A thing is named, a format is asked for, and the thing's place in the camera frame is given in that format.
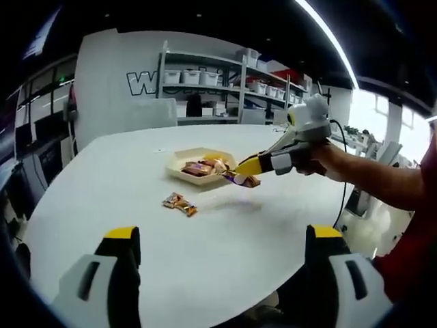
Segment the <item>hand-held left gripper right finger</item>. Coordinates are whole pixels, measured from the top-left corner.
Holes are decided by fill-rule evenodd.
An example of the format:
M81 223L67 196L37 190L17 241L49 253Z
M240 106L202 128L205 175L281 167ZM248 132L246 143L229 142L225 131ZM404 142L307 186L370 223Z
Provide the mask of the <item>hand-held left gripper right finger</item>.
M306 229L305 305L310 327L377 327L393 307L373 264L325 225Z

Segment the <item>person's right hand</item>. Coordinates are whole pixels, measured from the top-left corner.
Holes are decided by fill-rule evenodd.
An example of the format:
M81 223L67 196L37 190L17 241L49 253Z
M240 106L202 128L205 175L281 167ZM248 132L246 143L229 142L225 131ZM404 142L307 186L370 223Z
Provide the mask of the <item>person's right hand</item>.
M332 147L332 143L327 139L320 143L310 143L309 149L303 154L303 159L299 160L296 171L306 176L318 174L338 180L337 172L324 163L324 158L333 150Z

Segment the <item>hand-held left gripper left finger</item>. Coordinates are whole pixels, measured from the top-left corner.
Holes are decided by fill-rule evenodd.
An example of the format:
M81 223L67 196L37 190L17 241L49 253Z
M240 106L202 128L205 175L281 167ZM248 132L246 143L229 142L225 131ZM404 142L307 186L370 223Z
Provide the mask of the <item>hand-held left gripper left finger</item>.
M139 228L111 230L59 279L51 308L67 327L140 327L140 264Z

